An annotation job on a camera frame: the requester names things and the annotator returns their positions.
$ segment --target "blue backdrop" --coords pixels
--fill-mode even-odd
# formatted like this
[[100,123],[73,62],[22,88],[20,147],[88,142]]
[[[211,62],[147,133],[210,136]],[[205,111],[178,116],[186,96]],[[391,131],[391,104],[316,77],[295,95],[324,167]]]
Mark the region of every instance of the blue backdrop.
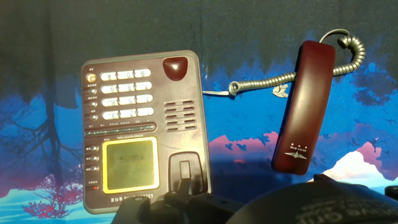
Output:
[[[199,21],[190,22],[192,34],[184,34],[187,36],[179,39],[176,33],[179,34],[181,27],[189,27],[185,22],[189,21],[190,13],[177,12],[173,16],[166,7],[168,3],[164,3],[155,11],[165,10],[166,17],[142,19],[153,25],[161,23],[164,18],[163,23],[176,26],[173,32],[148,31],[151,34],[149,39],[153,40],[134,39],[135,49],[124,44],[124,37],[120,37],[118,42],[117,37],[99,34],[98,27],[87,28],[92,29],[91,33],[93,30],[98,31],[93,37],[96,44],[92,46],[87,37],[82,39],[85,44],[80,44],[80,33],[84,30],[80,22],[100,26],[94,25],[93,21],[93,18],[98,17],[99,21],[104,22],[101,26],[115,32],[122,28],[113,29],[111,24],[119,27],[129,25],[124,24],[123,17],[118,16],[118,22],[105,23],[108,20],[101,16],[101,10],[114,9],[126,13],[123,11],[124,5],[132,3],[104,1],[94,5],[87,1],[79,7],[76,4],[58,2],[43,7],[8,1],[0,6],[2,15],[14,19],[9,22],[11,25],[3,24],[1,28],[15,28],[10,28],[9,35],[2,37],[8,45],[0,48],[1,63],[7,65],[0,70],[0,222],[110,223],[113,219],[114,214],[90,215],[83,208],[79,69],[85,60],[192,49],[201,60],[203,90],[227,90],[231,81],[259,80],[291,72],[295,67],[297,46],[304,40],[318,40],[323,33],[336,28],[336,25],[324,21],[329,25],[321,26],[313,22],[293,30],[289,28],[292,20],[288,18],[273,25],[274,20],[261,12],[278,14],[294,6],[285,5],[283,8],[272,1],[261,6],[259,3],[249,6],[231,3],[229,6],[234,10],[224,9],[222,5],[210,7],[213,4],[211,2],[199,4],[192,1],[190,7],[184,2],[180,2],[182,6],[175,6],[187,7],[186,11],[199,13],[198,18],[201,18],[191,19]],[[150,3],[140,2],[137,6],[146,9],[148,6],[143,4]],[[89,16],[91,20],[85,17],[87,15],[82,16],[84,9],[96,12]],[[27,16],[23,20],[15,19],[12,15],[21,10],[27,12]],[[247,18],[253,11],[256,16]],[[48,12],[51,12],[51,32],[44,32],[48,28]],[[391,20],[388,16],[392,16],[392,13],[389,12],[385,12],[384,17],[369,17],[366,22],[370,26],[376,20]],[[232,20],[227,22],[227,28],[212,25],[212,21],[220,17]],[[133,23],[130,17],[126,21]],[[260,26],[243,28],[246,23],[255,22],[282,30],[267,39],[264,35],[256,34]],[[37,35],[31,31],[34,26],[38,29],[37,24],[44,24],[37,33],[52,35]],[[275,97],[271,88],[245,92],[233,100],[217,96],[203,97],[215,194],[248,202],[270,190],[311,181],[313,174],[320,173],[342,182],[367,185],[380,193],[387,185],[398,185],[398,69],[391,60],[397,57],[394,51],[397,47],[387,35],[387,29],[370,34],[358,24],[348,24],[350,28],[357,28],[357,31],[351,30],[355,32],[354,35],[366,40],[366,60],[359,70],[333,80],[325,119],[306,175],[280,174],[270,166],[286,98]],[[165,40],[157,39],[160,35]],[[390,41],[391,48],[386,48],[386,41]],[[263,45],[268,46],[269,51],[264,51]],[[338,54],[338,63],[349,60],[349,51],[345,53]]]

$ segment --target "gray coiled cord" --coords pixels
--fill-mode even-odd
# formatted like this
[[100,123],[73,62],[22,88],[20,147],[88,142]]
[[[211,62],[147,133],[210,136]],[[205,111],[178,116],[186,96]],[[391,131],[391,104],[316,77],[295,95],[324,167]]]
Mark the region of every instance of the gray coiled cord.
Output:
[[[344,75],[353,72],[359,68],[365,59],[365,48],[362,42],[357,38],[349,35],[349,32],[345,29],[335,29],[326,33],[319,43],[330,34],[335,32],[344,32],[346,36],[339,38],[338,42],[344,48],[352,48],[354,50],[354,58],[351,63],[346,65],[340,65],[333,69],[333,76]],[[266,78],[264,80],[249,80],[249,81],[233,81],[229,84],[228,91],[203,91],[204,94],[208,95],[233,95],[236,96],[241,91],[258,90],[262,88],[269,88],[273,86],[279,86],[284,83],[292,82],[295,80],[296,73],[289,72],[276,77]]]

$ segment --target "fabric backdrop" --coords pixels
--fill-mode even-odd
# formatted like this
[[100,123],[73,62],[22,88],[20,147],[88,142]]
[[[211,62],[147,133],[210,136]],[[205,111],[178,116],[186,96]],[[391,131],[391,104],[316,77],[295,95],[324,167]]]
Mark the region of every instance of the fabric backdrop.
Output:
[[[363,66],[333,79],[307,175],[270,167],[286,98],[204,96],[214,193],[241,202],[326,173],[398,184],[398,2],[0,1],[0,222],[110,223],[82,202],[80,68],[89,59],[189,49],[203,90],[291,72],[300,45],[348,29]],[[335,35],[336,64],[347,63]],[[63,177],[64,185],[53,183]]]

